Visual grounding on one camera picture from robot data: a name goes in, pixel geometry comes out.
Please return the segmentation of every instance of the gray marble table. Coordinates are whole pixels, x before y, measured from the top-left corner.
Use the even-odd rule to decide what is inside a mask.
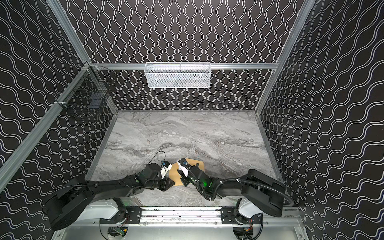
[[[141,171],[157,151],[175,163],[204,162],[212,177],[236,177],[256,169],[276,178],[253,112],[120,112],[92,180],[114,180]],[[153,162],[160,163],[159,153]],[[232,206],[238,197],[214,202],[193,187],[145,190],[124,198],[139,206]]]

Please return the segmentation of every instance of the black wallpaper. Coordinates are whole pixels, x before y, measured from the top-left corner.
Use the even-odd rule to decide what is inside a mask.
[[[93,62],[276,62],[303,0],[60,0]]]
[[[43,0],[0,1],[0,166],[82,66]]]
[[[44,0],[0,1],[1,166],[80,67]],[[110,120],[108,112],[97,122],[59,115],[0,193],[1,240],[51,239],[42,199],[86,174]]]
[[[125,110],[255,110],[271,70],[213,70],[209,88],[149,88],[144,71],[120,71],[111,93]]]
[[[51,239],[42,201],[72,178],[86,175],[112,115],[78,122],[63,110],[0,194],[0,239]]]
[[[318,0],[261,113],[310,239],[384,238],[384,1]]]

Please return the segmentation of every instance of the metal bracket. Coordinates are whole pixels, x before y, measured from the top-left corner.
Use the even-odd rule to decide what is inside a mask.
[[[221,223],[222,224],[237,224],[233,220],[235,219],[234,215],[235,207],[222,207],[221,212]],[[251,219],[253,224],[261,224],[261,215],[255,214]]]
[[[127,207],[128,221],[126,224],[139,224],[142,209],[140,207]]]

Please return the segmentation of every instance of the aluminum rail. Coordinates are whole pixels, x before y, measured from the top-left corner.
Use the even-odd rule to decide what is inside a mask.
[[[144,70],[145,63],[94,63],[110,70]],[[277,63],[211,63],[212,70],[277,69]]]
[[[66,87],[60,97],[57,98],[58,102],[65,101],[68,94],[76,87],[77,83],[82,80],[82,76],[88,72],[88,67],[89,65],[87,63],[84,64],[83,68],[75,76],[72,82]],[[54,102],[27,137],[7,159],[5,164],[0,168],[0,192],[7,186],[13,175],[18,171],[25,159],[39,143],[40,139],[44,136],[62,110],[63,108],[58,103]]]
[[[277,78],[279,77],[281,71],[284,68],[285,62],[287,61],[291,50],[293,46],[296,43],[297,38],[299,37],[299,34],[301,30],[304,27],[304,23],[307,20],[307,17],[309,13],[311,12],[313,5],[315,3],[315,0],[305,0],[303,2],[303,5],[301,6],[300,12],[297,15],[297,18],[295,20],[295,23],[292,26],[292,29],[288,35],[288,38],[284,44],[283,50],[281,51],[281,54],[278,59],[278,67],[276,70],[271,74],[265,89],[262,93],[262,96],[257,104],[257,107],[255,109],[257,114],[260,114],[266,100],[268,99],[269,94],[272,92],[273,86],[275,85]]]

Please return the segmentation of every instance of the black cable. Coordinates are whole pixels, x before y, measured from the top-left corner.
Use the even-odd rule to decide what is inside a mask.
[[[263,213],[260,213],[260,230],[259,232],[257,233],[257,235],[254,237],[254,238],[251,238],[250,240],[256,240],[260,237],[260,234],[262,233],[263,231],[263,224],[264,224],[264,218],[263,218]]]
[[[163,162],[166,160],[166,153],[165,153],[164,151],[159,151],[159,152],[163,152],[163,153],[164,153],[164,160],[162,161],[162,163],[163,163]],[[156,157],[156,155],[157,155],[159,152],[157,152],[157,153],[155,154],[155,156],[153,156],[153,158],[149,161],[148,164],[150,164],[150,163],[152,162],[152,160]]]
[[[109,240],[109,238],[104,237],[103,233],[101,232],[101,219],[99,220],[99,230],[100,230],[100,234],[101,234],[101,236],[102,236],[104,239]]]
[[[263,184],[263,183],[255,182],[255,181],[250,181],[250,180],[245,180],[245,179],[233,179],[233,178],[222,180],[221,184],[219,184],[219,185],[217,185],[215,187],[214,193],[212,195],[212,201],[215,200],[215,197],[217,195],[217,190],[219,189],[219,187],[221,185],[223,185],[225,182],[229,182],[229,181],[243,182],[243,183],[247,183],[247,184],[251,184],[251,185],[255,185],[255,186],[258,186],[258,187],[262,187],[262,188],[268,189],[270,191],[276,192],[277,194],[280,194],[281,196],[283,196],[285,199],[287,199],[290,202],[289,204],[286,204],[284,206],[292,207],[293,204],[294,204],[294,201],[293,201],[293,199],[290,196],[286,195],[284,192],[281,192],[281,191],[279,191],[277,189],[274,189],[271,186],[268,186],[268,185]]]
[[[224,179],[224,180],[221,180],[220,181],[220,184],[217,185],[215,187],[215,190],[214,190],[214,193],[212,194],[212,196],[209,196],[209,195],[205,195],[202,193],[201,189],[200,189],[200,183],[199,183],[199,179],[197,179],[197,177],[195,176],[195,174],[193,174],[193,172],[188,168],[187,165],[183,164],[183,163],[180,163],[180,165],[182,167],[185,167],[189,174],[195,179],[195,180],[198,180],[197,181],[197,191],[200,193],[200,195],[205,198],[206,200],[208,201],[214,201],[215,198],[216,198],[216,195],[217,195],[217,190],[219,189],[219,187],[221,187],[221,185],[223,185],[225,182],[229,182],[229,181],[237,181],[237,182],[243,182],[243,183],[247,183],[247,184],[251,184],[251,185],[256,185],[258,187],[262,187],[262,188],[265,188],[265,189],[268,189],[270,191],[273,191],[273,192],[276,192],[277,194],[280,194],[281,196],[283,196],[285,199],[287,199],[290,203],[289,204],[285,204],[284,206],[286,207],[292,207],[294,205],[294,201],[293,199],[288,196],[287,194],[285,194],[284,192],[281,192],[271,186],[268,186],[266,184],[263,184],[263,183],[259,183],[259,182],[255,182],[255,181],[250,181],[250,180],[245,180],[245,179],[239,179],[239,178],[228,178],[228,179]]]

